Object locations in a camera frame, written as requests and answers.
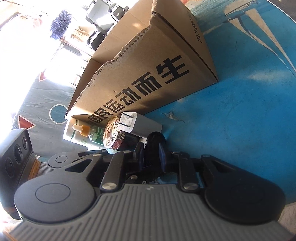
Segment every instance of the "product label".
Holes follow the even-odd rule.
[[[82,143],[82,144],[84,144],[84,145],[87,145],[88,144],[88,139],[83,138],[79,142]]]
[[[103,145],[103,135],[104,135],[104,129],[99,128],[98,137],[96,138],[96,140],[94,142]]]

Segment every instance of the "green bottle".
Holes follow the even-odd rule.
[[[72,128],[73,130],[78,131],[81,135],[88,137],[92,142],[103,145],[103,128],[97,126],[91,128],[89,126],[79,126],[76,124],[73,125]]]

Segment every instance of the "metal pin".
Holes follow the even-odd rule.
[[[138,178],[138,176],[137,176],[137,175],[131,175],[130,178],[131,178],[132,180],[136,180],[136,179]]]
[[[186,190],[193,191],[193,190],[196,190],[198,188],[198,185],[196,183],[186,183],[183,187]]]
[[[115,183],[104,183],[102,185],[102,188],[105,190],[113,190],[117,187],[117,185]]]
[[[126,124],[122,124],[122,123],[120,123],[120,122],[119,122],[119,124],[121,124],[121,125],[123,125],[123,126],[127,126],[127,127],[130,127],[130,126],[128,126],[128,125],[126,125]]]

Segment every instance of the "red triangle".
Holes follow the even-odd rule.
[[[36,126],[33,122],[27,120],[25,117],[21,115],[18,115],[18,122],[19,128],[31,129]]]
[[[40,72],[40,75],[39,75],[39,82],[40,81],[43,81],[43,80],[46,80],[47,78],[45,77],[45,74],[44,72]]]

